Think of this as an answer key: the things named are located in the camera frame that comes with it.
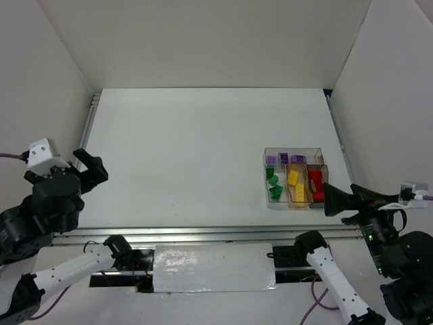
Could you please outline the small curved green brick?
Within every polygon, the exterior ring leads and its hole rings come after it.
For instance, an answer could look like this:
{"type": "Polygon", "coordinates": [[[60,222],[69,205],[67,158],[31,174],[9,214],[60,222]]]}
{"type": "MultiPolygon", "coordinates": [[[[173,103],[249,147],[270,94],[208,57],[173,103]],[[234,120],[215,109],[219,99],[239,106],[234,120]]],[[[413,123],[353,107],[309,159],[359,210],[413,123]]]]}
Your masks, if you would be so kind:
{"type": "Polygon", "coordinates": [[[275,169],[274,168],[266,168],[266,177],[267,179],[272,178],[272,176],[274,176],[275,174],[275,169]]]}

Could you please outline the right arm base joint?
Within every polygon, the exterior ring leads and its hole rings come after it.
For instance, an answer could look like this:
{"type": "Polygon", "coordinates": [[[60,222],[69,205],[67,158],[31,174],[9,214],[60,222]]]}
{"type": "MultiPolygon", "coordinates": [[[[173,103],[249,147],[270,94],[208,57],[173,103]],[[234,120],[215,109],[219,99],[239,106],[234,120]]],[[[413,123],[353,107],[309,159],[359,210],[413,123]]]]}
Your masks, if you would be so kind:
{"type": "Polygon", "coordinates": [[[306,271],[313,268],[298,254],[294,246],[273,246],[267,257],[273,260],[275,270],[282,271],[306,271]]]}

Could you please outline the red rounded lego brick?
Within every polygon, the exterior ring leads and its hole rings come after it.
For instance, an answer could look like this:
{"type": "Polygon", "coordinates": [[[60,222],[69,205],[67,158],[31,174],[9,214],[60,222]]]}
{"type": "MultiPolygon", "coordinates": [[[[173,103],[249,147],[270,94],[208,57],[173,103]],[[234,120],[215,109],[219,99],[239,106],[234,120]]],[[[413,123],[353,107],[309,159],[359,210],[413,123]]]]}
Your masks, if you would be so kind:
{"type": "Polygon", "coordinates": [[[321,171],[309,171],[309,179],[314,192],[323,191],[323,174],[321,171]]]}

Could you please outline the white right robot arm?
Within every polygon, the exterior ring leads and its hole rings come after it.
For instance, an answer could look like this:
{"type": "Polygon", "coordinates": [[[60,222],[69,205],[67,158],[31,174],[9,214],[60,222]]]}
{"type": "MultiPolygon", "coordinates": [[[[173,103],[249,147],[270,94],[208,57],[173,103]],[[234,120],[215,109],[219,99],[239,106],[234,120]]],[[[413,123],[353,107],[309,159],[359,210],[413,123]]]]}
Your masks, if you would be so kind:
{"type": "Polygon", "coordinates": [[[379,275],[392,281],[380,286],[389,316],[381,316],[350,285],[321,234],[299,235],[295,247],[322,279],[346,324],[432,323],[432,236],[421,231],[401,234],[394,226],[400,213],[407,224],[407,210],[424,209],[432,201],[425,183],[404,182],[399,194],[385,195],[351,184],[352,192],[323,184],[324,213],[333,217],[355,211],[342,223],[357,226],[379,275]]]}

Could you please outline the long yellow lego brick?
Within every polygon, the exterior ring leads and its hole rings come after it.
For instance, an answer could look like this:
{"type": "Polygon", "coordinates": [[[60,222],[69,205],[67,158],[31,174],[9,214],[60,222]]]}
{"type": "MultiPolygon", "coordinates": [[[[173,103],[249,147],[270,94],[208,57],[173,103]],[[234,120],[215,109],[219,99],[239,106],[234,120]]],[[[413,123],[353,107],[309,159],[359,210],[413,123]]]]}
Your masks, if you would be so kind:
{"type": "Polygon", "coordinates": [[[294,202],[305,202],[305,189],[303,183],[297,183],[294,188],[294,202]]]}

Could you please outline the left arm base joint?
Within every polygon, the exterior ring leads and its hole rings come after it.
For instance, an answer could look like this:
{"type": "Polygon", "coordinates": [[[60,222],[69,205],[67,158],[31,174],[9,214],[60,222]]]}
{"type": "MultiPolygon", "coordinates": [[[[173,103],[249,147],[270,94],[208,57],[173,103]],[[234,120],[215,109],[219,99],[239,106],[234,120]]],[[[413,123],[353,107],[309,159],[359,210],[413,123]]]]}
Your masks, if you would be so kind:
{"type": "Polygon", "coordinates": [[[34,282],[38,289],[45,291],[44,297],[48,297],[91,274],[111,269],[120,272],[143,271],[145,275],[148,275],[150,265],[141,258],[138,250],[131,248],[124,236],[111,235],[82,255],[58,266],[36,272],[34,282]]]}

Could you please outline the small purple lego plate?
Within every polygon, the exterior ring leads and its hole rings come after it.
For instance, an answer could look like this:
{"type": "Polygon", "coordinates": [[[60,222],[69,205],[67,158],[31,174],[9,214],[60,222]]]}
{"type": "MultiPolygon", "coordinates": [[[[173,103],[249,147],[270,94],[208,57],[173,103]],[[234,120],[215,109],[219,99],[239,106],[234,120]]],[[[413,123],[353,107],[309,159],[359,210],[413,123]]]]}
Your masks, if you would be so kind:
{"type": "Polygon", "coordinates": [[[290,162],[290,157],[289,157],[288,153],[287,152],[280,152],[278,154],[278,161],[279,161],[279,164],[283,164],[283,165],[288,164],[290,162]]]}

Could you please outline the curved yellow lego brick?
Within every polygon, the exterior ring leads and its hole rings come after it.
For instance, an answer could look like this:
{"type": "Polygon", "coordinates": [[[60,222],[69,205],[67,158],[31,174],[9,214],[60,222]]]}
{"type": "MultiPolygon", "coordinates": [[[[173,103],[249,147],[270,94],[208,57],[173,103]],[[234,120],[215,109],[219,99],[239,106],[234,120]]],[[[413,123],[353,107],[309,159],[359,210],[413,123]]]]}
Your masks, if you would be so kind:
{"type": "Polygon", "coordinates": [[[287,174],[287,183],[289,186],[295,186],[298,183],[299,172],[290,170],[287,174]]]}

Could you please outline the curved purple lego brick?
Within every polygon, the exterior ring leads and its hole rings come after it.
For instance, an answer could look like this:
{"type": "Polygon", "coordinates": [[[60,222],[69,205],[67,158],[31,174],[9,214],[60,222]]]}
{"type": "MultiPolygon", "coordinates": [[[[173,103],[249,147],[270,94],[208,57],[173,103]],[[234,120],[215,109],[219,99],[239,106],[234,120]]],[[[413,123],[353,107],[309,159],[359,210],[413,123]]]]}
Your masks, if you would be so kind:
{"type": "Polygon", "coordinates": [[[275,165],[277,163],[277,158],[275,156],[266,156],[266,163],[268,165],[275,165]]]}

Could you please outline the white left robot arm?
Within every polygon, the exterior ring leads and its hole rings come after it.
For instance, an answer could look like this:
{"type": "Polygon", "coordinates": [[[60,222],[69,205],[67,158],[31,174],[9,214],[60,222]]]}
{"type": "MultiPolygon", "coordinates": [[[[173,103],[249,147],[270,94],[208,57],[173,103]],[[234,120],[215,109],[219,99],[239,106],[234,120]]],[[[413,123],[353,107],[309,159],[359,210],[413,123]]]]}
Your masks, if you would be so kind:
{"type": "Polygon", "coordinates": [[[40,306],[43,291],[32,276],[22,276],[21,261],[51,245],[56,233],[75,230],[85,203],[83,194],[108,180],[102,159],[80,148],[73,155],[86,166],[79,171],[46,144],[16,158],[26,163],[31,195],[1,212],[1,323],[19,324],[40,306]]]}

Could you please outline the green square lego brick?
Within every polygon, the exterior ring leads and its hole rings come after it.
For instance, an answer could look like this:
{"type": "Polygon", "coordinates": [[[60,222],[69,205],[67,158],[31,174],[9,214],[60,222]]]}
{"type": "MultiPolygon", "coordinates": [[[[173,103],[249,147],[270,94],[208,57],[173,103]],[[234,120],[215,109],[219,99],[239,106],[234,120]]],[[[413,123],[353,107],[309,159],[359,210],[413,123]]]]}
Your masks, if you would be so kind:
{"type": "Polygon", "coordinates": [[[269,184],[270,184],[271,186],[276,185],[278,181],[279,181],[279,177],[278,177],[277,175],[273,175],[273,176],[268,180],[268,182],[269,182],[269,184]]]}

